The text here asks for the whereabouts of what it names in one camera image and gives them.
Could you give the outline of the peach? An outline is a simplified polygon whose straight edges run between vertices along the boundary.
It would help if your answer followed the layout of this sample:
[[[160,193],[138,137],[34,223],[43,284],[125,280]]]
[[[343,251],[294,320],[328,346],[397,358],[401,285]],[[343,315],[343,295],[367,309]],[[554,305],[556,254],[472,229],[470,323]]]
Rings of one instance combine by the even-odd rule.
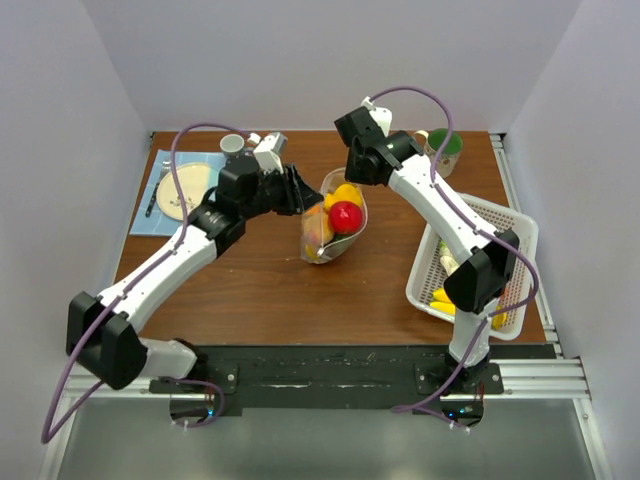
[[[306,243],[311,246],[324,246],[332,241],[334,231],[330,225],[328,213],[320,204],[303,215],[302,233]]]

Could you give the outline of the polka dot zip bag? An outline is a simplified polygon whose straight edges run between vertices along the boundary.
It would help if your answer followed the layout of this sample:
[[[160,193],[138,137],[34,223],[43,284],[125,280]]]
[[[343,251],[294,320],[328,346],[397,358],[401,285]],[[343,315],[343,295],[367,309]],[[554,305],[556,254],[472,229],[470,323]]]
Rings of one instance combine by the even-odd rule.
[[[301,258],[307,263],[321,265],[335,260],[367,226],[364,193],[345,174],[345,168],[329,172],[320,188],[323,199],[303,214]]]

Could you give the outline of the red apple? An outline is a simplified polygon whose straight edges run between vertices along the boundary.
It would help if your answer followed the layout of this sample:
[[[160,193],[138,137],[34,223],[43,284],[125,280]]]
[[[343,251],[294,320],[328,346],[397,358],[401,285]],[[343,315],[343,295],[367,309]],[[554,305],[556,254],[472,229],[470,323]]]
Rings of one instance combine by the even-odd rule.
[[[339,202],[328,213],[329,223],[336,234],[352,235],[357,233],[363,222],[364,212],[353,203]]]

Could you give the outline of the yellow red mango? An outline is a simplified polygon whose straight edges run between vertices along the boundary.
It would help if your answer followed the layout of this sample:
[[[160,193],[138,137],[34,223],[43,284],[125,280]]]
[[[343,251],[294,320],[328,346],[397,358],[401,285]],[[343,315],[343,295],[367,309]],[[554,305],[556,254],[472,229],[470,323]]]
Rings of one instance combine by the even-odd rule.
[[[303,248],[304,259],[312,264],[323,264],[324,247],[319,245],[311,245],[306,243]]]

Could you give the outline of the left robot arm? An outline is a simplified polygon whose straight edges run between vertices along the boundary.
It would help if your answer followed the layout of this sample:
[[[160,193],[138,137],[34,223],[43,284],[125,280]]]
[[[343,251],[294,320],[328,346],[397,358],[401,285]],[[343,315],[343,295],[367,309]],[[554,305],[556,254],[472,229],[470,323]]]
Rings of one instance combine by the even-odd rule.
[[[301,215],[322,199],[291,164],[267,171],[250,156],[231,161],[161,249],[99,295],[81,292],[71,300],[67,354],[114,390],[144,374],[171,377],[185,392],[200,390],[207,368],[192,347],[142,339],[140,331],[188,278],[244,235],[248,220],[271,212]]]

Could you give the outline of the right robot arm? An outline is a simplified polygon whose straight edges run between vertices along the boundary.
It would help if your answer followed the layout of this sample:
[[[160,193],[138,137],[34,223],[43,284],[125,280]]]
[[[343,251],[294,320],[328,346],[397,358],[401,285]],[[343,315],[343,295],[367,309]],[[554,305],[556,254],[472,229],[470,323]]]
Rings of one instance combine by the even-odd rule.
[[[445,379],[459,393],[481,380],[489,353],[489,316],[513,274],[519,237],[477,217],[439,174],[407,132],[388,133],[361,106],[334,121],[348,148],[346,179],[385,185],[406,200],[449,247],[459,267],[444,281],[455,305]]]

